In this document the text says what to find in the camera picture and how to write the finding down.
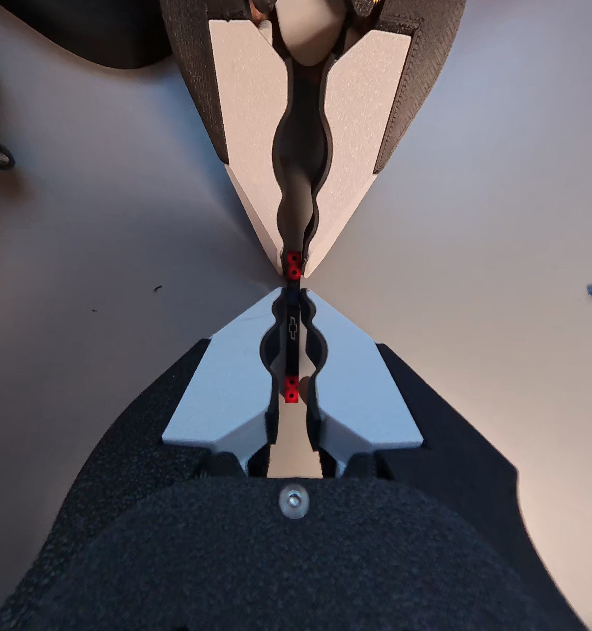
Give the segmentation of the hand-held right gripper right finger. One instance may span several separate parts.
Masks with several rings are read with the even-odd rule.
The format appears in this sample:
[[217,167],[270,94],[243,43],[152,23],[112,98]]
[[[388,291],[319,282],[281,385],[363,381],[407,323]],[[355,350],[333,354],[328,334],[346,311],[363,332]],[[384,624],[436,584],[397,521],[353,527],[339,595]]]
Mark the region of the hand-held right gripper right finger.
[[414,449],[423,437],[374,340],[315,293],[301,292],[308,382],[307,430],[324,477],[356,454]]

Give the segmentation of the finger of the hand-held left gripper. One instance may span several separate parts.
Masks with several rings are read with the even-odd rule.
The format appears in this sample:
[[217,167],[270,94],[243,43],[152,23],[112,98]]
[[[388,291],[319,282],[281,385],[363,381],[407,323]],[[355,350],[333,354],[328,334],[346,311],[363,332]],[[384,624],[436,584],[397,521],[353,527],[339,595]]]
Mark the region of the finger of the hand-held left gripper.
[[316,194],[318,222],[305,277],[329,252],[376,179],[374,170],[411,36],[371,30],[326,76],[323,111],[330,129],[330,168]]
[[288,70],[249,20],[210,20],[218,94],[228,151],[226,170],[260,243],[282,274],[277,226],[282,190],[273,144],[288,105]]

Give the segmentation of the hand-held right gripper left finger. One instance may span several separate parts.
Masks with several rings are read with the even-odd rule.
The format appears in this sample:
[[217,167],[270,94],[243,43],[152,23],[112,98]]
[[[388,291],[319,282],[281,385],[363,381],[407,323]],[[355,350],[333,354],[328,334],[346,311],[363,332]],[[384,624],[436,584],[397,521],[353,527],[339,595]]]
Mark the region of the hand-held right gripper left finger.
[[231,453],[246,475],[269,445],[273,375],[262,341],[276,324],[276,288],[216,332],[162,434],[164,444]]

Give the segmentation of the black lego plate white emblem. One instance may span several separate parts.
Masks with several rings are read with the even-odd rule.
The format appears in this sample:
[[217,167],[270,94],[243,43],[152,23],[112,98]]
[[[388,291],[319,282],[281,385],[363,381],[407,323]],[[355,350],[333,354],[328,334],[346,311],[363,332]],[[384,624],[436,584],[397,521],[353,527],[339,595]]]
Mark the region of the black lego plate white emblem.
[[284,401],[299,401],[300,359],[300,278],[302,254],[289,250],[286,255],[286,354],[284,376]]

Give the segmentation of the black quilted wrist rest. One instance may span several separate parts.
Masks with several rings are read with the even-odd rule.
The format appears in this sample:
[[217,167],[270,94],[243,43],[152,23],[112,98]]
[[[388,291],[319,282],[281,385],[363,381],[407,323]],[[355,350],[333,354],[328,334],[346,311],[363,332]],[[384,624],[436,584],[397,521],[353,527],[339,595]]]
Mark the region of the black quilted wrist rest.
[[159,1],[0,1],[41,35],[80,58],[139,69],[172,55]]

